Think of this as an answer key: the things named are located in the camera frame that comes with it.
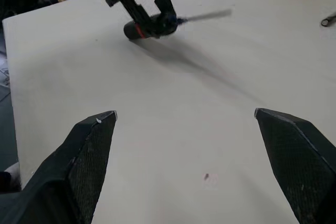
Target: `red band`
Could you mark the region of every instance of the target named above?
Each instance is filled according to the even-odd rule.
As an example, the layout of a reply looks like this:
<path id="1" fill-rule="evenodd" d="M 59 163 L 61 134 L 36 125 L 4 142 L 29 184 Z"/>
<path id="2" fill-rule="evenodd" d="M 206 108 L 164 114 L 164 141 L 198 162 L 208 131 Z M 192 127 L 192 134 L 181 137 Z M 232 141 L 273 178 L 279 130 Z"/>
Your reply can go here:
<path id="1" fill-rule="evenodd" d="M 139 24 L 136 24 L 136 25 L 135 25 L 135 28 L 136 28 L 138 34 L 140 35 L 140 37 L 141 37 L 142 39 L 146 39 L 146 37 L 145 37 L 145 35 L 143 34 L 143 32 L 142 32 L 142 30 L 141 30 Z"/>

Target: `white table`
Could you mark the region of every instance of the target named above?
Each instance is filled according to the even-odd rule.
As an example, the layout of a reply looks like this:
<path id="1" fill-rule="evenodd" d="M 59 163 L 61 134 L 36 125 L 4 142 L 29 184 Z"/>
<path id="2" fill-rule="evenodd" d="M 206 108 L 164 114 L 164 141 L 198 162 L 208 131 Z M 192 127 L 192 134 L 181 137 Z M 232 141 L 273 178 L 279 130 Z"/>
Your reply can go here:
<path id="1" fill-rule="evenodd" d="M 336 143 L 336 29 L 319 26 L 334 0 L 172 2 L 181 15 L 235 6 L 138 44 L 104 0 L 4 21 L 23 184 L 75 123 L 117 110 L 93 223 L 297 223 L 254 109 L 310 120 Z"/>

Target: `robotic arm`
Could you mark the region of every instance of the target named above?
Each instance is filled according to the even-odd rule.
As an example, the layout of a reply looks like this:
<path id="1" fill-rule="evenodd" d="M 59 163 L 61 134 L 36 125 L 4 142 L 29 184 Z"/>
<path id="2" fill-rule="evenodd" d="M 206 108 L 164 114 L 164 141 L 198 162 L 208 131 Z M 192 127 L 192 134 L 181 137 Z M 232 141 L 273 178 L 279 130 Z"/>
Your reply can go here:
<path id="1" fill-rule="evenodd" d="M 149 16 L 135 0 L 106 0 L 106 2 L 110 7 L 121 2 L 133 18 L 133 21 L 128 22 L 124 27 L 124 33 L 130 40 L 149 37 L 160 38 L 172 34 L 178 25 L 186 21 L 177 18 L 171 0 L 155 0 L 154 2 L 161 13 L 154 16 Z"/>

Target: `pen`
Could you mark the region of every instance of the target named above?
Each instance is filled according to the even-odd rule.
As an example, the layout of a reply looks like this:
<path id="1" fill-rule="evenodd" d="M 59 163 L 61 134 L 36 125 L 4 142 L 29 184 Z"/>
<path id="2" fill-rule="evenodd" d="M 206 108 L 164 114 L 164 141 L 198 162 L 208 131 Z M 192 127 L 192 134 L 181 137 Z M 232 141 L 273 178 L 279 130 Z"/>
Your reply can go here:
<path id="1" fill-rule="evenodd" d="M 336 13 L 333 13 L 329 17 L 321 21 L 321 26 L 330 27 L 336 22 Z"/>

